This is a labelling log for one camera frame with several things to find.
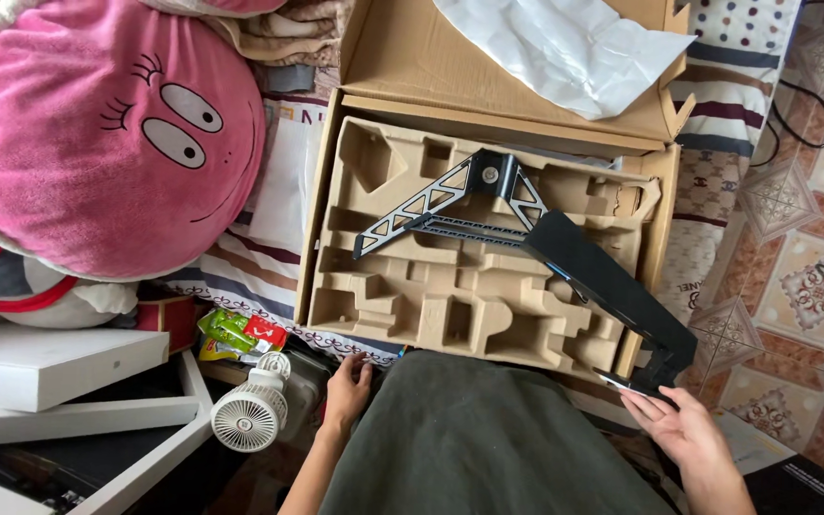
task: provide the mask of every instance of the plastic bag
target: plastic bag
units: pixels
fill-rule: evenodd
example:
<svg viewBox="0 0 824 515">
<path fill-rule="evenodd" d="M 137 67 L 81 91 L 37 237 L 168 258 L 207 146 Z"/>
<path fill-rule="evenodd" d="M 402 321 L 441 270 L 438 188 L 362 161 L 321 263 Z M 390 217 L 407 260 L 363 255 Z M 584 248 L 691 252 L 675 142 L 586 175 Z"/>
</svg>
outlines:
<svg viewBox="0 0 824 515">
<path fill-rule="evenodd" d="M 434 0 L 483 52 L 588 120 L 615 116 L 695 39 L 647 30 L 602 0 Z"/>
</svg>

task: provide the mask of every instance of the polka dot fabric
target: polka dot fabric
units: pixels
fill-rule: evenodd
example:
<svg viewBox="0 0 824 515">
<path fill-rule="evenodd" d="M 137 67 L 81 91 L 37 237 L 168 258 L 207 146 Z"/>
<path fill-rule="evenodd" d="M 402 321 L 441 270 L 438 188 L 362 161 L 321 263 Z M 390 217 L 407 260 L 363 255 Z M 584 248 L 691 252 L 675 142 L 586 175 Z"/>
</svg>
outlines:
<svg viewBox="0 0 824 515">
<path fill-rule="evenodd" d="M 785 47 L 779 28 L 796 17 L 798 0 L 679 0 L 691 4 L 690 33 L 706 45 L 772 55 Z"/>
</svg>

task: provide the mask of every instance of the white box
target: white box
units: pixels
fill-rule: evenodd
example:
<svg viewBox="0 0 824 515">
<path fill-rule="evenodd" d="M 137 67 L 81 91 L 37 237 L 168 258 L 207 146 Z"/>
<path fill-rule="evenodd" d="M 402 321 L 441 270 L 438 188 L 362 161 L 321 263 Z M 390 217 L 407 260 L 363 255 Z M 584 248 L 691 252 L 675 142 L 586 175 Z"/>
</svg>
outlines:
<svg viewBox="0 0 824 515">
<path fill-rule="evenodd" d="M 40 412 L 167 361 L 167 333 L 0 323 L 0 408 Z"/>
</svg>

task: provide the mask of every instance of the screw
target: screw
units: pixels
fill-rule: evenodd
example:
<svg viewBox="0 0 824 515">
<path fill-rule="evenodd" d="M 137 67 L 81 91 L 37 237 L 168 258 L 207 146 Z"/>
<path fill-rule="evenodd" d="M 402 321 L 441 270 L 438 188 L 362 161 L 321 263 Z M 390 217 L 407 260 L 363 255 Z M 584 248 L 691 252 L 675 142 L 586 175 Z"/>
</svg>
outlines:
<svg viewBox="0 0 824 515">
<path fill-rule="evenodd" d="M 498 169 L 494 166 L 490 166 L 485 170 L 482 170 L 482 180 L 488 182 L 489 184 L 498 180 Z"/>
</svg>

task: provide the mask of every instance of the white clip fan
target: white clip fan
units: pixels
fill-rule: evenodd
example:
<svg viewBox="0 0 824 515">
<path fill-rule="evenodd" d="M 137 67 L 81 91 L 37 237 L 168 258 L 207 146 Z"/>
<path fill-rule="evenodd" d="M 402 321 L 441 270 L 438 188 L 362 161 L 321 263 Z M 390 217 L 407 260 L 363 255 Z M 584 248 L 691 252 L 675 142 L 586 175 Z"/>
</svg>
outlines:
<svg viewBox="0 0 824 515">
<path fill-rule="evenodd" d="M 288 421 L 285 383 L 291 362 L 267 352 L 250 370 L 246 383 L 229 391 L 212 407 L 212 430 L 225 446 L 255 453 L 269 446 Z"/>
</svg>

